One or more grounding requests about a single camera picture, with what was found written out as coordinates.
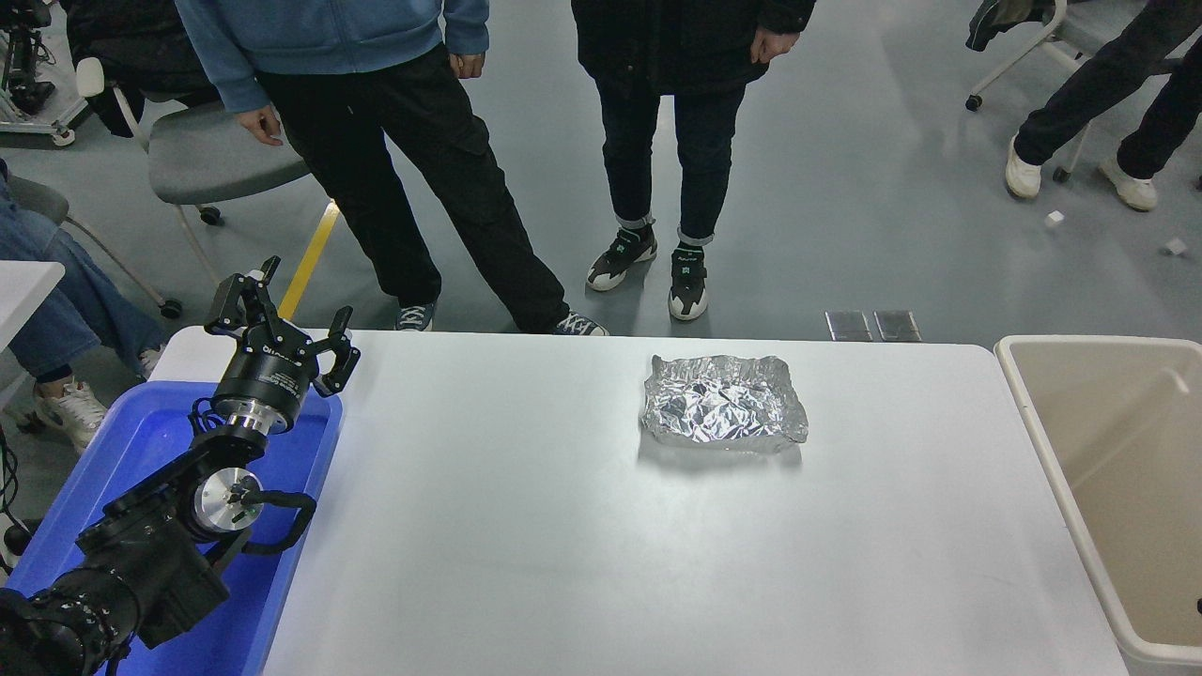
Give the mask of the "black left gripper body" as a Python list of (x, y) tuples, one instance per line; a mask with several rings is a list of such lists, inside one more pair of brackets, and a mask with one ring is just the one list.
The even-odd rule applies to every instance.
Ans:
[(224, 369), (213, 395), (213, 410), (231, 416), (238, 407), (257, 404), (269, 407), (278, 421), (294, 421), (314, 376), (317, 360), (313, 356), (287, 358), (270, 346), (250, 352), (240, 349)]

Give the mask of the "person's right hand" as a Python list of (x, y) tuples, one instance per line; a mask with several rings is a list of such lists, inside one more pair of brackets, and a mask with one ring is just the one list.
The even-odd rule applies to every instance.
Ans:
[(270, 103), (258, 109), (236, 113), (236, 121), (252, 134), (254, 140), (262, 146), (282, 146), (282, 120)]

